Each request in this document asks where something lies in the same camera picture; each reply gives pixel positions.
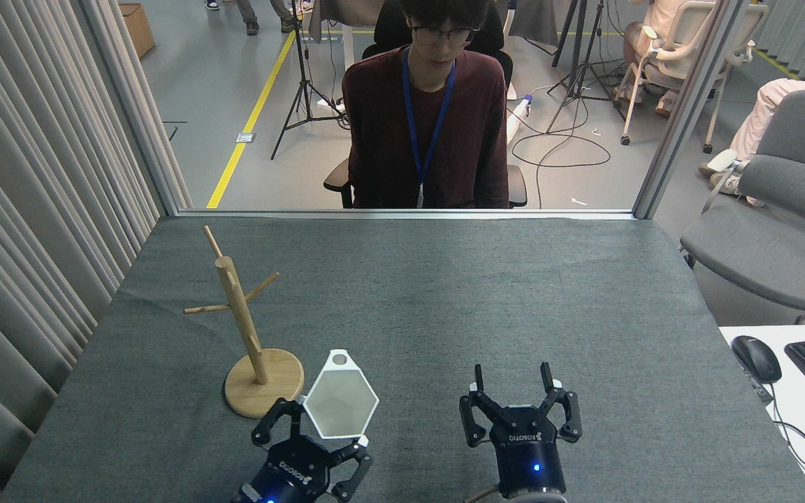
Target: gray floor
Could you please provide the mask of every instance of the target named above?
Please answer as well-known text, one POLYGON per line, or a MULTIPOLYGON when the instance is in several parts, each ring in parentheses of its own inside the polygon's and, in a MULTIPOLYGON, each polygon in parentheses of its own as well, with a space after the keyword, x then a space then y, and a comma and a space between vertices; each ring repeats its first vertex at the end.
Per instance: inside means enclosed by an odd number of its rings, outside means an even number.
MULTIPOLYGON (((339 207, 338 195, 322 186, 325 176, 349 152, 349 133, 334 121, 304 124, 287 131, 275 160, 269 160, 299 87, 300 66, 294 45, 290 45, 290 50, 282 57, 282 51, 288 48, 288 36, 280 33, 279 20, 268 2, 252 0, 259 14, 260 32, 256 37, 245 35, 233 2, 220 0, 222 8, 217 12, 204 9, 199 0, 182 3, 142 0, 141 3, 157 43, 141 61, 161 117, 167 122, 167 130, 175 132, 173 149, 195 207, 210 205, 220 210, 339 207), (274 72, 274 82, 268 86, 274 72), (245 131, 258 103, 262 109, 252 128, 256 139, 244 146, 220 194, 217 185, 232 163, 235 140, 245 131)), ((558 26, 565 19, 566 6, 563 2, 556 4, 558 26)), ((624 0, 608 2, 601 25, 604 35, 595 42, 592 61, 620 57, 622 38, 616 33, 617 28, 622 29, 630 20, 640 19, 642 13, 642 6, 632 6, 624 0)), ((332 28, 332 34, 339 31, 339 26, 332 28)), ((371 39, 368 29, 356 29, 356 53, 360 54, 371 39)), ((309 53, 307 73, 311 74, 313 85, 322 94, 338 98, 344 70, 341 45, 309 44, 306 49, 309 53)), ((569 43, 563 48, 564 55, 557 68, 551 66, 550 57, 522 38, 509 38, 505 51, 514 60, 512 86, 520 95, 558 82, 570 69, 572 49, 569 43)), ((607 70, 615 66, 607 64, 607 70)), ((752 108, 756 89, 780 77, 785 74, 763 57, 756 57, 734 72, 716 122, 713 153, 728 147, 732 134, 752 108)), ((588 95, 603 96, 597 83, 590 82, 588 86, 588 95)), ((528 124, 538 131, 546 131, 562 97, 562 89, 550 94, 546 94, 545 89, 537 90, 528 124)), ((575 138, 563 144, 565 137, 560 136, 523 139, 531 131, 521 127, 510 146, 509 159, 521 166, 527 180, 527 209, 632 207, 665 126, 665 119, 653 112, 656 101, 654 96, 648 95, 645 103, 638 106, 630 125, 632 143, 628 147, 619 143, 623 120, 606 101, 585 100, 585 108, 575 103, 565 106, 553 130, 573 124, 574 114, 577 124, 584 119, 586 123, 575 131, 575 138), (610 160, 599 166, 562 168, 573 163, 601 162, 608 153, 610 160), (536 168, 536 163, 550 166, 536 168)), ((515 101, 510 102, 511 108, 515 105, 515 101)), ((328 115, 325 108, 314 105, 313 109, 316 115, 328 115)), ((699 214, 709 193, 706 180, 697 174, 697 165, 713 155, 702 152, 711 111, 712 105, 707 105, 695 133, 681 152, 679 166, 655 215, 655 220, 674 242, 681 230, 699 214)), ((291 123, 299 117, 294 114, 291 123)), ((745 293, 703 267, 696 268, 695 276, 720 326, 790 324, 798 314, 793 309, 745 293)))

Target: cardboard box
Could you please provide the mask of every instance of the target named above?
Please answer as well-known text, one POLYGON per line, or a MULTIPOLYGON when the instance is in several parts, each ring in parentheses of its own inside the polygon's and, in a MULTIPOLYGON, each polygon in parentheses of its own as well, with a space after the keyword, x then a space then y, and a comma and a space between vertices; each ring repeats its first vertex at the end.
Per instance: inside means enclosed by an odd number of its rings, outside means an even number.
POLYGON ((145 9, 141 3, 121 3, 120 10, 129 29, 135 54, 142 57, 154 47, 154 36, 151 35, 151 26, 147 24, 145 9))

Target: white pants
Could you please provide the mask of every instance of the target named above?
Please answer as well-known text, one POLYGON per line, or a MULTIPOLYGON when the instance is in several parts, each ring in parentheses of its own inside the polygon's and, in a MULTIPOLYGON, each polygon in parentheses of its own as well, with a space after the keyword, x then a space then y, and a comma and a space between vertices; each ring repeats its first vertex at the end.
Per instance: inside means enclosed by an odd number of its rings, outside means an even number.
POLYGON ((769 127, 772 115, 785 96, 797 90, 805 90, 804 80, 776 79, 758 90, 757 103, 732 139, 730 149, 738 152, 738 159, 750 160, 757 153, 757 147, 769 127))

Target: black mouse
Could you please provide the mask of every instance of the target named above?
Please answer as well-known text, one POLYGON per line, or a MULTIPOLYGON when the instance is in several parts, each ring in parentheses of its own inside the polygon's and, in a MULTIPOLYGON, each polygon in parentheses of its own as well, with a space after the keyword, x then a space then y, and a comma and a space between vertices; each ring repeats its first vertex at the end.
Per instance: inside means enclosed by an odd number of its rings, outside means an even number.
POLYGON ((732 351, 744 364, 744 368, 760 384, 772 384, 782 379, 782 366, 772 349, 750 335, 738 335, 732 340, 732 351))

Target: wooden stand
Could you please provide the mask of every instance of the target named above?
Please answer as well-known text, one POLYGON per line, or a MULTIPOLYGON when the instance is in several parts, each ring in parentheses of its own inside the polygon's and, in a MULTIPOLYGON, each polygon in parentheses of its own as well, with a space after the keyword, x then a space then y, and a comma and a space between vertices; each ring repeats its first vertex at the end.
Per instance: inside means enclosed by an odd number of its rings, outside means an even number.
POLYGON ((217 266, 219 280, 223 284, 223 290, 226 292, 229 303, 189 308, 184 312, 191 314, 232 309, 240 338, 247 350, 247 356, 238 360, 230 370, 223 385, 223 393, 226 395, 226 401, 236 413, 246 417, 260 418, 266 415, 266 412, 275 403, 275 399, 293 400, 303 390, 303 365, 300 364, 300 360, 282 349, 260 347, 256 328, 253 326, 253 318, 250 317, 250 309, 247 305, 248 300, 278 277, 278 273, 272 274, 255 290, 245 295, 240 287, 240 280, 232 258, 222 254, 217 241, 213 238, 213 233, 210 232, 210 227, 204 226, 204 233, 210 240, 213 252, 217 255, 215 266, 217 266))

